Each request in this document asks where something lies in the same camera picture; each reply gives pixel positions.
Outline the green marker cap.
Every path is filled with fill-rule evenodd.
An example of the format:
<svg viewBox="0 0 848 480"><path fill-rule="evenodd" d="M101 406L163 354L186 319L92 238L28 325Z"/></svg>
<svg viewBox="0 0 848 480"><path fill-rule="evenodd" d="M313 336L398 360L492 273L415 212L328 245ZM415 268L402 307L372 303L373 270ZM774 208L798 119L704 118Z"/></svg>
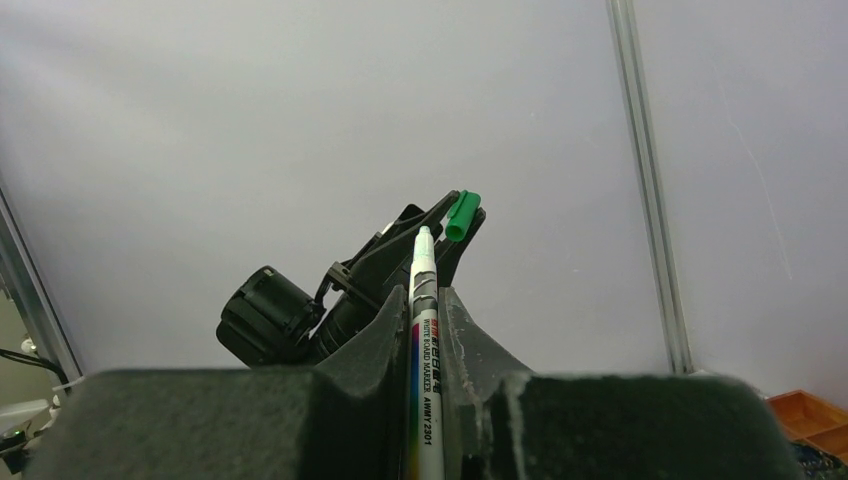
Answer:
<svg viewBox="0 0 848 480"><path fill-rule="evenodd" d="M466 237L480 204L478 193L468 190L459 193L446 215L445 236L449 241L460 242Z"/></svg>

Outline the white whiteboard marker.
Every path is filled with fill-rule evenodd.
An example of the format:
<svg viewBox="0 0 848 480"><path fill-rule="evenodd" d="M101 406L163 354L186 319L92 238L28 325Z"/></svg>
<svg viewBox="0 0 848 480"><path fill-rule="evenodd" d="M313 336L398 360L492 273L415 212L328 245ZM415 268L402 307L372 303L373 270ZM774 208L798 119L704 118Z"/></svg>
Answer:
<svg viewBox="0 0 848 480"><path fill-rule="evenodd" d="M409 279L409 479L445 477L435 241L422 226L414 239Z"/></svg>

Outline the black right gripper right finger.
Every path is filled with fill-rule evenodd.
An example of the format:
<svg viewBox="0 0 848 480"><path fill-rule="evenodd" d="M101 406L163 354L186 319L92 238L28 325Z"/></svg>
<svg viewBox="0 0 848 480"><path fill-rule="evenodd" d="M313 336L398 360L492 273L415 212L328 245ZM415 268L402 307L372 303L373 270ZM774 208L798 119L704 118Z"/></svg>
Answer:
<svg viewBox="0 0 848 480"><path fill-rule="evenodd" d="M531 370L440 292L449 479L800 479L772 410L716 375Z"/></svg>

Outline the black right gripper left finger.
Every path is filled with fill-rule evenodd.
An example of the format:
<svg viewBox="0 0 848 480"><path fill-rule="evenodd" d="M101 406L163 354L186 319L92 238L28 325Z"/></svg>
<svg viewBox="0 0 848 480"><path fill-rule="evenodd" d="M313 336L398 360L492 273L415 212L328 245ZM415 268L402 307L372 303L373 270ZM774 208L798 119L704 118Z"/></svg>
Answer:
<svg viewBox="0 0 848 480"><path fill-rule="evenodd" d="M82 382L30 479L396 479L407 293L318 365L116 370Z"/></svg>

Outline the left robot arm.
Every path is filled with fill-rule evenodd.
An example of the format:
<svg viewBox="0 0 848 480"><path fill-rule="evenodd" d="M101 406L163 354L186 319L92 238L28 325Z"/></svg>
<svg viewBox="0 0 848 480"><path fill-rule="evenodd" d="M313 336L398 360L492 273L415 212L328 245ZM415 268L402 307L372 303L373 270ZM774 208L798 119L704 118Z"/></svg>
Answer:
<svg viewBox="0 0 848 480"><path fill-rule="evenodd" d="M435 241L438 284L451 286L486 219L481 196L452 190L431 208L407 205L351 258L334 263L310 295L271 266L253 273L223 307L220 344L245 365L315 365L364 330L390 292L408 287L420 227Z"/></svg>

